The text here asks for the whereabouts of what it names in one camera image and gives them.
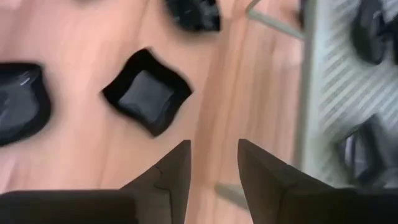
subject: black plate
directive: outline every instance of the black plate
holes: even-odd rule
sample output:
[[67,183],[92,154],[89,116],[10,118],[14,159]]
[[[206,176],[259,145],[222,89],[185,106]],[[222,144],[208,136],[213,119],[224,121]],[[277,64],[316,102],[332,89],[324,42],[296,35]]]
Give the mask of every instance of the black plate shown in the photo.
[[41,66],[0,63],[0,146],[39,132],[50,114]]
[[192,91],[180,75],[142,49],[131,56],[103,93],[119,112],[158,136],[170,126]]

